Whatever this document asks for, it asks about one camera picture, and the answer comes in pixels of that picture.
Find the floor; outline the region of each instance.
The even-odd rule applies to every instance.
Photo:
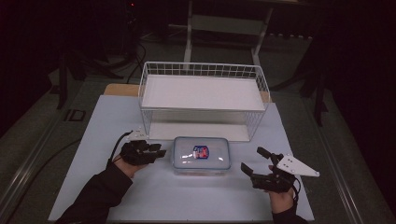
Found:
[[[138,53],[142,57],[146,52],[145,61],[182,62],[182,34],[174,32],[166,42],[153,41],[147,35]],[[252,64],[249,48],[216,47],[202,39],[194,41],[192,62]],[[293,75],[309,43],[309,39],[281,36],[264,39],[260,59],[269,86]],[[135,67],[136,63],[115,69],[123,79],[101,77],[93,71],[83,82],[70,77],[68,100],[62,110],[56,109],[58,95],[45,94],[0,139],[0,192],[5,193],[0,202],[0,223],[48,223],[51,207],[98,97],[107,84],[124,83]],[[49,74],[55,84],[57,73]],[[130,83],[138,83],[138,73],[139,69]],[[320,178],[303,177],[316,219],[312,223],[396,223],[332,93],[325,92],[328,112],[322,113],[323,126],[319,127],[312,116],[314,99],[302,98],[298,92],[302,84],[271,93],[295,157],[321,172]],[[85,116],[78,120],[68,112]]]

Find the metal stand leg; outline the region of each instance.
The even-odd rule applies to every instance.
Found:
[[[192,1],[189,1],[189,17],[187,20],[187,44],[186,44],[186,50],[184,52],[184,63],[189,63],[191,62],[191,33],[192,33],[192,26],[191,26],[191,17],[192,17]],[[184,70],[189,70],[189,66],[187,64],[184,64],[183,66]]]
[[[272,7],[268,8],[267,15],[265,16],[265,21],[262,23],[262,30],[260,31],[260,35],[259,35],[259,42],[257,43],[256,48],[251,50],[251,57],[253,59],[254,65],[261,66],[259,52],[260,52],[260,48],[262,47],[262,41],[265,38],[265,33],[267,32],[268,23],[270,22],[273,11],[274,9]]]

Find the black sleeve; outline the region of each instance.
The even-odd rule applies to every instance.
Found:
[[[273,213],[274,223],[275,224],[307,224],[308,222],[305,219],[296,215],[296,210],[297,210],[297,202],[294,202],[292,208],[278,214]]]
[[[110,207],[120,204],[132,183],[125,173],[111,163],[102,173],[88,181],[75,202],[55,223],[106,223]]]

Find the white wire basket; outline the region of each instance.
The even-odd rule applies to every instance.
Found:
[[[271,102],[259,66],[147,62],[139,106],[149,139],[250,141]]]

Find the plastic food container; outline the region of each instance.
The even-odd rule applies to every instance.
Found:
[[[225,138],[177,137],[172,152],[177,175],[225,175],[231,167]]]

